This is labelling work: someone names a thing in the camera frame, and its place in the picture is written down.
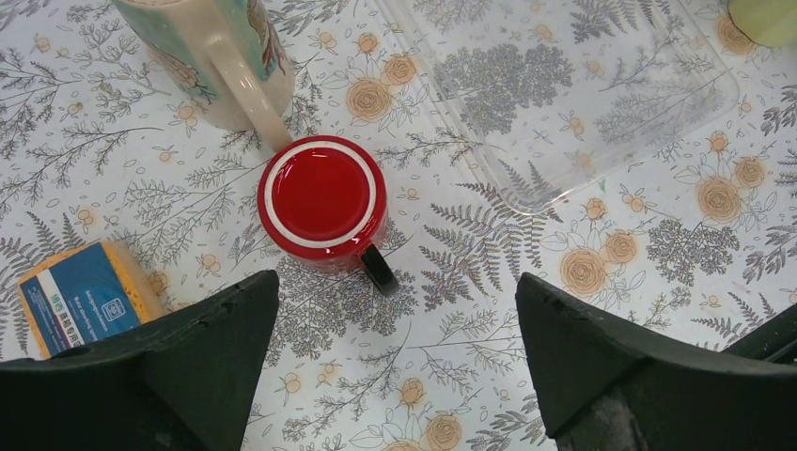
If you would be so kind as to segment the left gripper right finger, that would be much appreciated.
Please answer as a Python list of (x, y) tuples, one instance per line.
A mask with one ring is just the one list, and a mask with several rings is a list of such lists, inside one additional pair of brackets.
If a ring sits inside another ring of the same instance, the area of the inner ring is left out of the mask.
[(515, 295), (545, 434), (560, 450), (792, 450), (796, 366), (706, 350), (531, 273)]

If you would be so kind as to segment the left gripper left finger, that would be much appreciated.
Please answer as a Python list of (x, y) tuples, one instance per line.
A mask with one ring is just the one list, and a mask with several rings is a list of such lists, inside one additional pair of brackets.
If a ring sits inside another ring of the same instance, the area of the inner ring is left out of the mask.
[(260, 271), (128, 332), (1, 365), (5, 450), (238, 450), (272, 336)]

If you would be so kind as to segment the red mug black handle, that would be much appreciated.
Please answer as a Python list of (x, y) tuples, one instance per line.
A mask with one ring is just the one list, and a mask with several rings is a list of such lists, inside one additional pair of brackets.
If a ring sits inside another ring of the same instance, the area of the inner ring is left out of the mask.
[(385, 296), (399, 288), (379, 246), (388, 228), (387, 189), (371, 155), (318, 135), (279, 151), (257, 190), (258, 217), (289, 256), (323, 272), (362, 270)]

